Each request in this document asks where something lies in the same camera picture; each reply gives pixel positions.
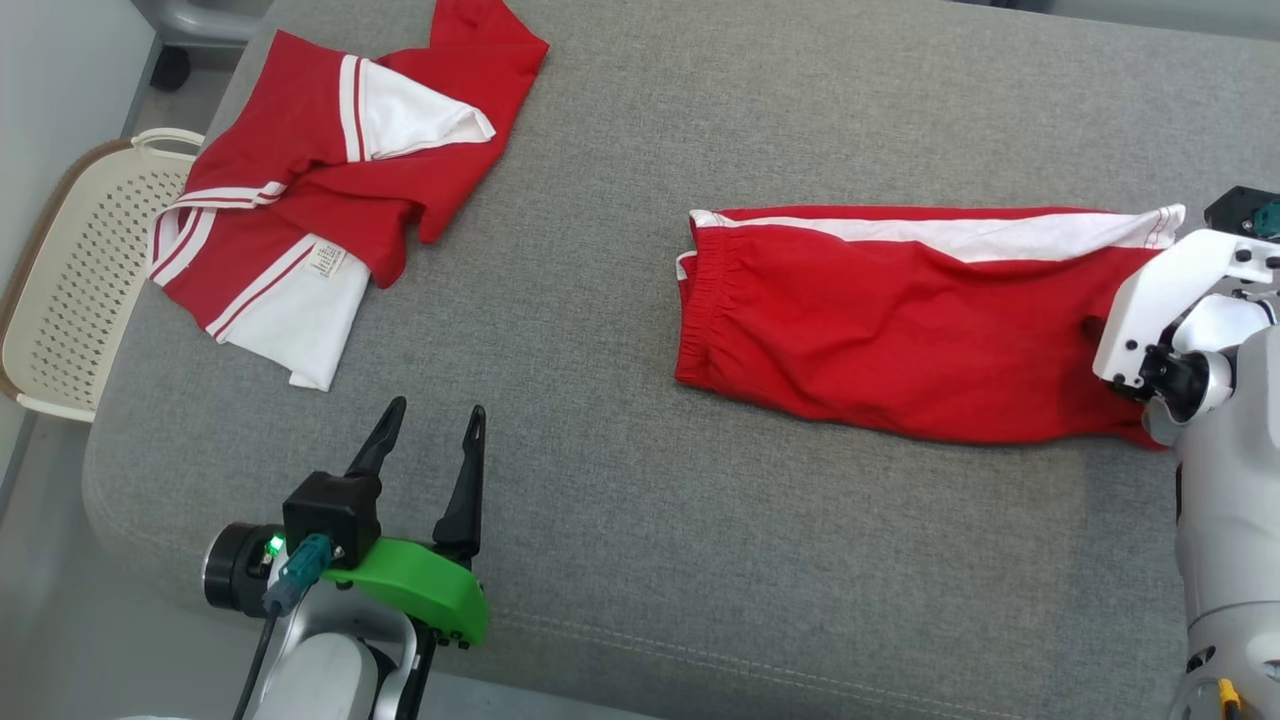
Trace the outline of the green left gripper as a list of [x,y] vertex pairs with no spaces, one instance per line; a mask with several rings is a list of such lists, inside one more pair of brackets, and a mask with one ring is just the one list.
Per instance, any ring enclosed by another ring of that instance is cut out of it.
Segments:
[[[407,398],[394,397],[369,433],[344,477],[379,477],[396,448]],[[353,569],[329,568],[323,579],[366,596],[470,647],[486,642],[490,607],[471,568],[483,539],[486,411],[475,405],[462,441],[463,461],[451,501],[431,533],[433,550],[381,537]]]

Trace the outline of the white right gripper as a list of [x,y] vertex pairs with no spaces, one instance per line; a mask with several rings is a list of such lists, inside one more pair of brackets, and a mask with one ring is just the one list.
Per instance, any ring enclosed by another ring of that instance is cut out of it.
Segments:
[[1143,352],[1183,313],[1221,281],[1270,284],[1276,272],[1280,243],[1212,229],[1189,233],[1120,284],[1092,363],[1094,375],[1142,387]]

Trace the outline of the red shorts white stripe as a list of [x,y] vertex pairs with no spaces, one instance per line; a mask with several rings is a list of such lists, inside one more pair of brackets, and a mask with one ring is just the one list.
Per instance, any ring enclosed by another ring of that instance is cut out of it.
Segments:
[[675,377],[813,421],[961,445],[1149,443],[1092,372],[1120,284],[1181,204],[694,210]]

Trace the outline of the red white striped t-shirt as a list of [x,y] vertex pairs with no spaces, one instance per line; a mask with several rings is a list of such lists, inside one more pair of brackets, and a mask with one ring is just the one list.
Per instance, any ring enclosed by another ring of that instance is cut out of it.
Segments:
[[280,31],[236,122],[154,220],[148,278],[218,343],[328,391],[406,231],[440,238],[498,163],[550,50],[506,0],[436,0],[371,59]]

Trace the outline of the cream perforated laundry basket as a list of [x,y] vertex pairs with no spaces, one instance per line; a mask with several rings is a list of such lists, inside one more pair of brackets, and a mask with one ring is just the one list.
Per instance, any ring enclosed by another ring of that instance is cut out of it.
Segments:
[[0,299],[1,393],[93,421],[146,274],[152,219],[180,193],[202,145],[187,129],[147,129],[70,165]]

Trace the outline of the black caster wheel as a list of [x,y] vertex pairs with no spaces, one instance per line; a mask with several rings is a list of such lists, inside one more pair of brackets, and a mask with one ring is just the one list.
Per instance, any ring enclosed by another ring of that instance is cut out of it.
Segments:
[[161,94],[174,94],[186,85],[191,72],[188,50],[182,46],[164,45],[152,65],[148,87]]

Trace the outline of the grey partition foot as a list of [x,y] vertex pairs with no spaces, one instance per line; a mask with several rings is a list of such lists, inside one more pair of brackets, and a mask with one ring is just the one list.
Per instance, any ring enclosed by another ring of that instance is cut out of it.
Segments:
[[243,47],[273,0],[129,0],[160,42],[192,47]]

